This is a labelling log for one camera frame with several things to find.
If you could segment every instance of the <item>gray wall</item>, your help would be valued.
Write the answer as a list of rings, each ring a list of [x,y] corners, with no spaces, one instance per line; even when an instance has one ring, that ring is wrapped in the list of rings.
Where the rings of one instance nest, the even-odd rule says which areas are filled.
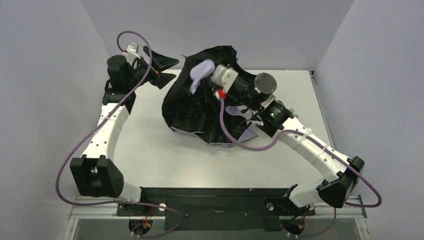
[[[107,58],[79,0],[1,1],[1,239],[62,239],[55,177],[97,123]],[[68,167],[61,189],[75,198]]]
[[[153,50],[180,60],[233,45],[248,69],[312,70],[354,0],[81,1],[110,54],[119,53],[116,35],[134,30]]]
[[[373,240],[424,239],[424,1],[356,0],[315,79],[338,150],[365,161],[383,197]],[[364,184],[356,193],[376,201]]]

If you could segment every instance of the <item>black fabric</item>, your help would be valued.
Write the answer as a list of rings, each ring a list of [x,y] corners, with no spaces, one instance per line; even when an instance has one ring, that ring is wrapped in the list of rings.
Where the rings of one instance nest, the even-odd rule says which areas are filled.
[[[220,102],[214,96],[214,85],[210,77],[203,80],[197,91],[190,94],[189,88],[192,84],[190,71],[200,62],[210,59],[215,65],[230,65],[247,82],[252,82],[255,75],[244,71],[236,59],[237,51],[232,46],[216,46],[205,49],[199,53],[188,56],[177,80],[169,89],[162,103],[162,116],[168,125],[184,132],[196,133],[206,143],[230,143],[221,130],[219,123]],[[227,106],[238,106],[227,98]],[[243,123],[238,129],[238,125],[245,120],[242,116],[233,116],[224,113],[224,122],[228,131],[238,139],[246,130],[247,125]]]

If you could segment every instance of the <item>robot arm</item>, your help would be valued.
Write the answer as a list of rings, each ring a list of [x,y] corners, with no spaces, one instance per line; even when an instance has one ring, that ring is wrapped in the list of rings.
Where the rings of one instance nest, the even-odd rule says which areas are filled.
[[[147,81],[162,88],[176,76],[162,71],[179,63],[178,59],[166,57],[152,51],[152,67],[138,55],[138,45],[132,43],[124,53],[107,60],[110,79],[104,88],[100,125],[117,104],[137,85],[137,80],[146,72]],[[123,105],[108,118],[108,121],[94,133],[81,157],[73,158],[70,170],[79,193],[89,197],[109,197],[118,201],[142,202],[146,195],[143,188],[124,180],[114,165],[114,152],[121,129],[131,114],[136,94],[133,93]]]
[[[202,62],[194,71],[210,63]],[[248,83],[238,76],[232,68],[218,65],[210,80],[225,94],[226,98],[238,102],[255,112],[252,122],[260,123],[258,127],[270,137],[278,140],[298,152],[313,165],[323,178],[305,185],[293,185],[284,198],[302,208],[313,203],[325,202],[334,208],[341,208],[358,177],[344,164],[361,172],[364,161],[359,157],[353,159],[329,147],[303,126],[284,104],[273,95],[277,88],[276,80],[267,73],[260,73],[254,82]]]

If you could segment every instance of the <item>red wire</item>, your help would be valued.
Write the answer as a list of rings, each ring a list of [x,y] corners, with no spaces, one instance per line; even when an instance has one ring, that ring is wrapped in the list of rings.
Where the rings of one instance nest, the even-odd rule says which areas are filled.
[[[306,212],[303,213],[303,218],[302,218],[302,221],[300,221],[299,225],[302,225],[302,223],[305,222],[305,218],[306,218]]]
[[[147,214],[147,216],[146,216],[146,218],[144,219],[144,223],[146,224],[146,226],[147,226],[147,218],[151,215],[153,213],[153,207],[150,207],[150,211],[148,211],[148,214]]]

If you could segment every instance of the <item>screw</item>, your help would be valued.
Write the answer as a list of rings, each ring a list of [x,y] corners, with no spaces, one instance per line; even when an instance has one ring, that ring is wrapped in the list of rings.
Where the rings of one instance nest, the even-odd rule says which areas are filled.
[[[167,205],[165,203],[161,203],[161,204],[159,204],[159,206],[166,207]],[[161,211],[161,212],[165,211],[165,208],[161,208],[161,207],[159,207],[159,211]]]
[[[272,210],[274,210],[274,205],[272,203],[268,203],[266,205],[266,209],[268,209],[268,211],[272,211]]]

